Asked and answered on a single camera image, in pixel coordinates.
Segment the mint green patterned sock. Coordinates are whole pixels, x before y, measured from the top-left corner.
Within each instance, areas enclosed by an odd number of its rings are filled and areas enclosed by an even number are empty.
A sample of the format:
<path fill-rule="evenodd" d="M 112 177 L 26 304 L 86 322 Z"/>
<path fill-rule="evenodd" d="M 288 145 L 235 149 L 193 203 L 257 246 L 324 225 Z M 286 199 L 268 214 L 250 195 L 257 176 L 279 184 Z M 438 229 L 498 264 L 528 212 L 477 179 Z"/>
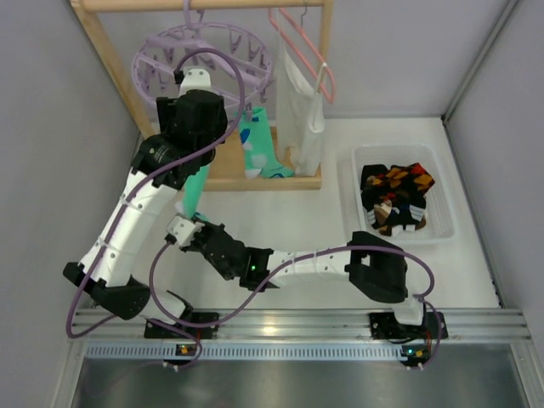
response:
<path fill-rule="evenodd" d="M 210 165 L 201 167 L 195 175 L 188 177 L 184 185 L 184 193 L 181 201 L 175 204 L 177 213 L 187 219 L 198 217 L 207 219 L 197 211 L 201 199 L 201 194 L 207 182 L 207 177 L 210 172 Z"/>

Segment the brown striped sock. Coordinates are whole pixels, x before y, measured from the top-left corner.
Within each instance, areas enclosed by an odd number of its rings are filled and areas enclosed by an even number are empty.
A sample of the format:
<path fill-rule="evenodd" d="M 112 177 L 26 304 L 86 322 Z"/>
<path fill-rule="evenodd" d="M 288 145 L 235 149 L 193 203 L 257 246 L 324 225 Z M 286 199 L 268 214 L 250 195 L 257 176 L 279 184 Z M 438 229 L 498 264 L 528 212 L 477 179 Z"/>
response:
<path fill-rule="evenodd" d="M 393 236 L 394 228 L 399 225 L 398 214 L 400 210 L 394 206 L 395 200 L 382 198 L 382 203 L 375 206 L 377 224 L 373 227 L 381 235 Z"/>

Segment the black red argyle sock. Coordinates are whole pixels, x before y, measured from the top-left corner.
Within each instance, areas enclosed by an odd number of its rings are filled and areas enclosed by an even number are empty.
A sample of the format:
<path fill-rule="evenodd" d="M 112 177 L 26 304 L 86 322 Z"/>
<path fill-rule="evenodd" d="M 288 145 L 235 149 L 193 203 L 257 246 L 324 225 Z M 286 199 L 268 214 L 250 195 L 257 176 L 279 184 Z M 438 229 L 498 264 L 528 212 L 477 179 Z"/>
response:
<path fill-rule="evenodd" d="M 396 199 L 408 199 L 417 191 L 409 171 L 401 167 L 390 168 L 377 177 L 380 180 L 378 185 L 379 195 L 390 201 Z"/>
<path fill-rule="evenodd" d="M 413 163 L 408 170 L 408 186 L 421 196 L 425 196 L 435 185 L 434 177 L 419 163 Z"/>

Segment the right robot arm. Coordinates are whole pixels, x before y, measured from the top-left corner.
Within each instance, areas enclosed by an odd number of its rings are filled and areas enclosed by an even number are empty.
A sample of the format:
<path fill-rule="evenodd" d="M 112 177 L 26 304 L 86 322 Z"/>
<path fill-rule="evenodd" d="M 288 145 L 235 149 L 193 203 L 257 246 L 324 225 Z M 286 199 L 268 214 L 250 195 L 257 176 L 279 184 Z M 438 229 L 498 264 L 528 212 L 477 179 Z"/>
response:
<path fill-rule="evenodd" d="M 185 241 L 183 252 L 197 252 L 226 281 L 252 292 L 312 281 L 348 282 L 370 300 L 388 304 L 401 325 L 419 326 L 425 307 L 409 293 L 407 259 L 416 258 L 368 232 L 352 234 L 346 246 L 316 252 L 282 252 L 246 246 L 222 224 L 205 222 Z"/>

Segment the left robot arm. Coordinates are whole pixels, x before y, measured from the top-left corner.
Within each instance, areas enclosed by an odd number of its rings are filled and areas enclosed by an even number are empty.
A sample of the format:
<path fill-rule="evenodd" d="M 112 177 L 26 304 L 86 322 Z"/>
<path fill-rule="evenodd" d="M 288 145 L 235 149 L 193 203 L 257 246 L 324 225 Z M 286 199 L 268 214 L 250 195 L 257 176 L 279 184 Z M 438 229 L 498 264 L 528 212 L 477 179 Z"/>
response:
<path fill-rule="evenodd" d="M 136 153 L 121 198 L 92 248 L 78 262 L 68 263 L 64 277 L 103 309 L 123 319 L 165 316 L 150 295 L 150 288 L 133 277 L 133 267 L 146 236 L 162 209 L 182 190 L 187 178 L 209 164 L 208 151 L 174 167 L 222 137 L 228 126 L 224 98 L 193 89 L 176 99 L 157 101 L 161 131 L 145 139 Z"/>

